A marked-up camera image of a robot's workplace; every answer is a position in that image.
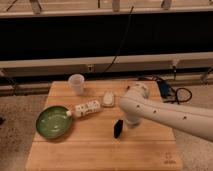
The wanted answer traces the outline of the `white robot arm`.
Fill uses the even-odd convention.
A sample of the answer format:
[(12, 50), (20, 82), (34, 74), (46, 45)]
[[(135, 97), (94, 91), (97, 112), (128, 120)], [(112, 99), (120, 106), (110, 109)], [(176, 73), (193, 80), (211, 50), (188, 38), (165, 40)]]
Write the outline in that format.
[(149, 96), (147, 85), (136, 82), (120, 97), (128, 125), (139, 125), (145, 118), (213, 142), (213, 110), (162, 103)]

